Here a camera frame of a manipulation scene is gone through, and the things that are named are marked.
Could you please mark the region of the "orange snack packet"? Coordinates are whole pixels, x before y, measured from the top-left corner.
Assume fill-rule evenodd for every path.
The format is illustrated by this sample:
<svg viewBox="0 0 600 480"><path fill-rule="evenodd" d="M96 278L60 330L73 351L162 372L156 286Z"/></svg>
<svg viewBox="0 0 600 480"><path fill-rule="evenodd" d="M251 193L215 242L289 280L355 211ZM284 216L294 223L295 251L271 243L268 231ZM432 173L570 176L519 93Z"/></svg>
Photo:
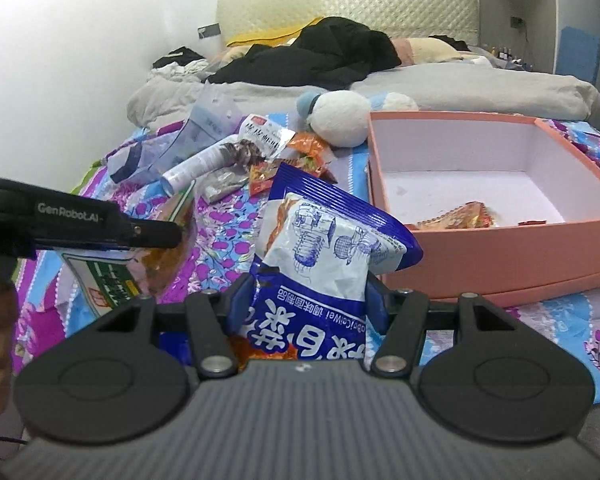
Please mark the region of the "orange snack packet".
<svg viewBox="0 0 600 480"><path fill-rule="evenodd" d="M312 132L296 132L287 146L301 154L315 158L320 164L327 164L332 160L332 149L329 144Z"/></svg>

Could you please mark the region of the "grey duvet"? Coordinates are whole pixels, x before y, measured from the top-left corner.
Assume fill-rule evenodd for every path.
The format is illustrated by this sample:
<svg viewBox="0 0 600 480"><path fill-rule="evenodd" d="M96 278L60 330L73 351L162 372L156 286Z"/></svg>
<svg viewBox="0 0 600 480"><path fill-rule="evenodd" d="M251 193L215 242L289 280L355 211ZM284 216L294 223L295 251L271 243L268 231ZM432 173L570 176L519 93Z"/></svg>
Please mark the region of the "grey duvet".
<svg viewBox="0 0 600 480"><path fill-rule="evenodd" d="M126 117L157 130L188 117L204 84L152 76L129 99ZM403 93L422 110L521 114L578 122L600 111L600 92L573 76L514 72L468 63L434 63L372 73L352 84L362 96Z"/></svg>

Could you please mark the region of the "clothes heap at wall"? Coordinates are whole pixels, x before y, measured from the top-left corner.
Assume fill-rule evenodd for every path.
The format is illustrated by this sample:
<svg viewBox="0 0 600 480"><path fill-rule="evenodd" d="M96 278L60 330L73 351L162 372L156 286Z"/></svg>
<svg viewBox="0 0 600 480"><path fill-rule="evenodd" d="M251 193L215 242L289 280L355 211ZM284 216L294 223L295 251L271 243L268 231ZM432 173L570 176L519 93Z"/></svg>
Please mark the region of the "clothes heap at wall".
<svg viewBox="0 0 600 480"><path fill-rule="evenodd" d="M148 78L162 77L179 81L205 72L209 66L210 62L196 51L188 47L179 47L155 60Z"/></svg>

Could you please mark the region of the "yellow pillow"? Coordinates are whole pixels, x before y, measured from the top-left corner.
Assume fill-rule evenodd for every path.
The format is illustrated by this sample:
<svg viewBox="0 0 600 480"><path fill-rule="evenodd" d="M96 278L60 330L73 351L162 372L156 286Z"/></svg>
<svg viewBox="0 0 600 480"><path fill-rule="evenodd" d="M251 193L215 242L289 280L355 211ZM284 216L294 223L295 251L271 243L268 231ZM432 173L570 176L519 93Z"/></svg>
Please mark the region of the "yellow pillow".
<svg viewBox="0 0 600 480"><path fill-rule="evenodd" d="M269 47L277 47L286 44L289 40L296 39L303 29L316 25L323 19L317 16L311 21L294 24L279 28L255 30L254 32L241 32L226 42L228 48L252 46L253 44L264 44Z"/></svg>

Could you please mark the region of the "pink cardboard box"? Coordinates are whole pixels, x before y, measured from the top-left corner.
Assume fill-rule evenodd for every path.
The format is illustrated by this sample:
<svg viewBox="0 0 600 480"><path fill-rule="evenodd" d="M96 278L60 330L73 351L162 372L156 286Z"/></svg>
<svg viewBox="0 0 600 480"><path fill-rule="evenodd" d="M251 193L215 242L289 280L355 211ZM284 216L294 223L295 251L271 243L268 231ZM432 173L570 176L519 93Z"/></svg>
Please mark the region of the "pink cardboard box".
<svg viewBox="0 0 600 480"><path fill-rule="evenodd" d="M370 200L408 226L475 200L487 229L417 231L416 266L384 276L434 299L501 307L600 287L600 167L542 120L486 113L370 116ZM517 226L547 220L546 226Z"/></svg>

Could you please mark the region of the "silver foil snack packet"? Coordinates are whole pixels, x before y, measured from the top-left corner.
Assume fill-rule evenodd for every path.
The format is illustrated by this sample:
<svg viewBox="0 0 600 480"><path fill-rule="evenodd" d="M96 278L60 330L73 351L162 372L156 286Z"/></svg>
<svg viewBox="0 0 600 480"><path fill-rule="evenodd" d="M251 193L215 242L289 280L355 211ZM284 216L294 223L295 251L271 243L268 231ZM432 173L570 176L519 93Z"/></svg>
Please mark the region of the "silver foil snack packet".
<svg viewBox="0 0 600 480"><path fill-rule="evenodd" d="M200 181L198 196L207 204L214 204L242 188L248 180L248 170L240 165L213 170Z"/></svg>

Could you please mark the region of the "translucent plastic bag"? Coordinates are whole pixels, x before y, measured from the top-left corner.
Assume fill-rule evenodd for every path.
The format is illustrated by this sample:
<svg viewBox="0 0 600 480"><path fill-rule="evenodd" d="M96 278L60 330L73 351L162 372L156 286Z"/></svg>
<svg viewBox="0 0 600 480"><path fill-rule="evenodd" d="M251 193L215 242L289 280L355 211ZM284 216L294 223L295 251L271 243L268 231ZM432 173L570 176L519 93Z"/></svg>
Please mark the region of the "translucent plastic bag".
<svg viewBox="0 0 600 480"><path fill-rule="evenodd" d="M244 114L219 88L205 84L181 127L136 141L110 155L106 166L115 184L146 185L176 165L234 133Z"/></svg>

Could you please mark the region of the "blue white snack bag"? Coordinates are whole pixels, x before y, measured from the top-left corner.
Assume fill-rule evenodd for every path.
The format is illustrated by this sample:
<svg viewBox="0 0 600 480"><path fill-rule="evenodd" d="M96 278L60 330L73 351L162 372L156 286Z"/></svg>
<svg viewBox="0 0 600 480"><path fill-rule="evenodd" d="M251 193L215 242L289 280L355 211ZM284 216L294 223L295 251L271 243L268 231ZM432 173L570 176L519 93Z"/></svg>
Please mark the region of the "blue white snack bag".
<svg viewBox="0 0 600 480"><path fill-rule="evenodd" d="M230 345L250 360L360 360L367 274L414 266L424 252L391 214L288 164L262 211L248 316Z"/></svg>

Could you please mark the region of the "white wardrobe shelf unit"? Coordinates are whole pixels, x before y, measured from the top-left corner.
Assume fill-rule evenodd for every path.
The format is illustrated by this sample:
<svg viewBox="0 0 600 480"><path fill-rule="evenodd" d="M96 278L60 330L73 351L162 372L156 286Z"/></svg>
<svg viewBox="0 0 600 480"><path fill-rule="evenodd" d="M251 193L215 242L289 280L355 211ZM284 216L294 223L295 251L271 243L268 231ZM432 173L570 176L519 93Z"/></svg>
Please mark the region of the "white wardrobe shelf unit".
<svg viewBox="0 0 600 480"><path fill-rule="evenodd" d="M600 38L600 0L478 1L478 44L508 49L539 72L554 73L564 27ZM600 69L595 85L600 90Z"/></svg>

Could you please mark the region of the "small red packet in box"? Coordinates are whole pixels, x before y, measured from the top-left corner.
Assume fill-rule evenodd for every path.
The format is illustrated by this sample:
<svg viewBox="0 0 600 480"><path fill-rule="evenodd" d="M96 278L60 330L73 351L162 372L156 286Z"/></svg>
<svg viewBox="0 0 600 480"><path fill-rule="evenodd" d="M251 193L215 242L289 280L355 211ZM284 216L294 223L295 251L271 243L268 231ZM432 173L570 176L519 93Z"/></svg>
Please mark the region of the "small red packet in box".
<svg viewBox="0 0 600 480"><path fill-rule="evenodd" d="M526 220L518 222L517 226L546 226L547 220Z"/></svg>

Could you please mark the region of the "green clear snack packet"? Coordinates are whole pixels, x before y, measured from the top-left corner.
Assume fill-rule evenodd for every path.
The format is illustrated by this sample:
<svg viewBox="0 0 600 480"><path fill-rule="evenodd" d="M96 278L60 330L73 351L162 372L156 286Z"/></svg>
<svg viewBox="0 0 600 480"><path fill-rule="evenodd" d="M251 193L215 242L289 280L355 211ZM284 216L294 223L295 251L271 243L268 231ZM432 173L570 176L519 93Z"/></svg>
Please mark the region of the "green clear snack packet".
<svg viewBox="0 0 600 480"><path fill-rule="evenodd" d="M79 283L87 307L98 318L134 297L160 297L175 280L196 240L195 185L170 197L151 218L171 221L181 229L182 240L174 248L132 248L94 252L63 250L60 255Z"/></svg>

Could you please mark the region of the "white red snack packet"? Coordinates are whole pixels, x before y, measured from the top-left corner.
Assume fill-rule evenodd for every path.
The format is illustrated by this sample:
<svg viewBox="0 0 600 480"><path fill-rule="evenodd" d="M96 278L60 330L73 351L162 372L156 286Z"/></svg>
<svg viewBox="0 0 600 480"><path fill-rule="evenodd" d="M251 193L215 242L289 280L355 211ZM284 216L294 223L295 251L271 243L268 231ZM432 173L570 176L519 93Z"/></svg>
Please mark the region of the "white red snack packet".
<svg viewBox="0 0 600 480"><path fill-rule="evenodd" d="M246 116L237 130L239 141L254 144L265 159L277 158L296 133L257 114Z"/></svg>

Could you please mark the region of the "colourful floral bedsheet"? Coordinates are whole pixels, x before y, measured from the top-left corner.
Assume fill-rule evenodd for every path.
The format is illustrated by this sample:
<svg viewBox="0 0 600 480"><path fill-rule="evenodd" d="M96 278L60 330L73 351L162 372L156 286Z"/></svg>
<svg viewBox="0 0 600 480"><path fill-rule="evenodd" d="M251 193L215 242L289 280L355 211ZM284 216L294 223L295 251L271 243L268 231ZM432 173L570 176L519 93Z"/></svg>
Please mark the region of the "colourful floral bedsheet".
<svg viewBox="0 0 600 480"><path fill-rule="evenodd" d="M600 167L600 134L589 124L543 122ZM362 200L370 199L369 161L366 146L355 148L344 156L346 176L337 177L339 185ZM245 188L214 205L198 200L195 245L162 296L164 301L180 301L189 292L205 288L227 288L249 270L259 212L266 200L266 194L260 196L250 197ZM71 270L53 252L42 252L38 260L22 264L17 289L23 304L16 329L18 372L30 359L97 318L84 302ZM595 402L600 403L600 287L511 307L524 322L585 362L594 377Z"/></svg>

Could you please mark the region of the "black clothing pile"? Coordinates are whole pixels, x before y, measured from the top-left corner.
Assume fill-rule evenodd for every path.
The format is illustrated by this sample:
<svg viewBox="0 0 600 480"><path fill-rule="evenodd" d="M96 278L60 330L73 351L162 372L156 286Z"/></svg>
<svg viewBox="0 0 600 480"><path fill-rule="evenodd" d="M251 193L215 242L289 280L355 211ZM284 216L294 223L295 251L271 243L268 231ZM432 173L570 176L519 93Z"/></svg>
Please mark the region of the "black clothing pile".
<svg viewBox="0 0 600 480"><path fill-rule="evenodd" d="M330 16L306 26L289 46L254 44L208 78L212 84L312 86L347 90L371 73L401 64L391 39L361 23Z"/></svg>

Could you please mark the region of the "white plush toy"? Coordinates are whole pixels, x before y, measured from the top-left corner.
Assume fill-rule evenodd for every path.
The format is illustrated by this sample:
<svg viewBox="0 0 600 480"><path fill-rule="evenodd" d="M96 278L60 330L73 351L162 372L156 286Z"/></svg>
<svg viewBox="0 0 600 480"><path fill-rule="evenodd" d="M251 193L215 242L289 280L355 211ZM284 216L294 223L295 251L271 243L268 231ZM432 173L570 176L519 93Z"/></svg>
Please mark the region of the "white plush toy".
<svg viewBox="0 0 600 480"><path fill-rule="evenodd" d="M414 99L403 93L385 92L362 96L351 90L304 92L297 100L297 112L306 128L334 148L356 148L370 132L373 112L417 112Z"/></svg>

